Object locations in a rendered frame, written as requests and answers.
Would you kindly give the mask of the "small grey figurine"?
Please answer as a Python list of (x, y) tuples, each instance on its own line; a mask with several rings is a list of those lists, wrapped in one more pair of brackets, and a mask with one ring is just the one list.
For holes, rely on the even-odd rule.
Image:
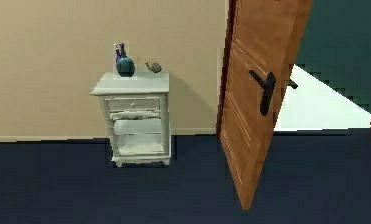
[(145, 65), (153, 73), (159, 73), (159, 72), (162, 71), (162, 67), (159, 63), (154, 62), (154, 63), (150, 64), (149, 62), (146, 62)]

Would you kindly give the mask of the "white bedside table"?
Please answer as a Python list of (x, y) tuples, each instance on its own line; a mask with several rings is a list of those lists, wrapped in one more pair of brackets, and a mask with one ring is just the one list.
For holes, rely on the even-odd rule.
[(169, 74), (105, 73), (90, 94), (99, 100), (116, 166), (171, 160)]

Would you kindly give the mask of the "blue round vase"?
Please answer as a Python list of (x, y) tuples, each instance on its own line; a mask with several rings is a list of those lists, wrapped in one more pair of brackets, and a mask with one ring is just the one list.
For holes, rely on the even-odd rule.
[(132, 77), (135, 73), (135, 63), (127, 56), (124, 43), (115, 43), (116, 69), (121, 77)]

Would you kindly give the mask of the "brown wooden door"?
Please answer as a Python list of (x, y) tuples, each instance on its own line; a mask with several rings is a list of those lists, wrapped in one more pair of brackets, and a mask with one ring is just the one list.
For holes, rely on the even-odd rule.
[[(252, 206), (314, 0), (229, 0), (216, 134), (243, 210)], [(266, 116), (249, 74), (276, 77)]]

